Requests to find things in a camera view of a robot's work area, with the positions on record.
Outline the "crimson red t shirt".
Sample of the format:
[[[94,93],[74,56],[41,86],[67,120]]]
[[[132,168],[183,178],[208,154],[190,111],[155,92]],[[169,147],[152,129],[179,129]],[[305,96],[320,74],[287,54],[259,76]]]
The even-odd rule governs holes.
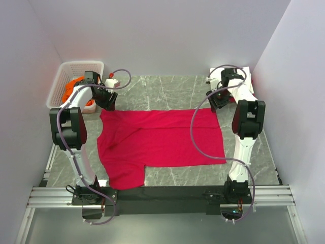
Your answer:
[[[144,185],[145,167],[187,167],[226,163],[216,114],[194,110],[106,111],[97,139],[110,187]]]

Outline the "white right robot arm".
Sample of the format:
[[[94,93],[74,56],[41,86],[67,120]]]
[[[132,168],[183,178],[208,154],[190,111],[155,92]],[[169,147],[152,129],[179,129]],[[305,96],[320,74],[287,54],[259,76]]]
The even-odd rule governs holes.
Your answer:
[[[250,202],[247,169],[253,146],[263,130],[266,104],[254,95],[248,67],[222,65],[211,68],[206,82],[210,85],[206,95],[212,111],[223,108],[230,101],[236,103],[232,121],[235,150],[223,198],[226,203]]]

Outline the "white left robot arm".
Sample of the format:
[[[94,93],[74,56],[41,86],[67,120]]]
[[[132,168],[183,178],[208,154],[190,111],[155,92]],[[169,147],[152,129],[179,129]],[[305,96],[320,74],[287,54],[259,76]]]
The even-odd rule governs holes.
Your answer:
[[[99,73],[86,71],[84,76],[70,82],[63,95],[63,104],[50,109],[52,140],[68,156],[76,175],[76,186],[67,186],[73,193],[77,205],[109,204],[111,197],[105,196],[98,178],[90,166],[85,150],[87,130],[82,111],[89,104],[98,104],[105,110],[113,111],[120,86],[113,74],[102,82]]]

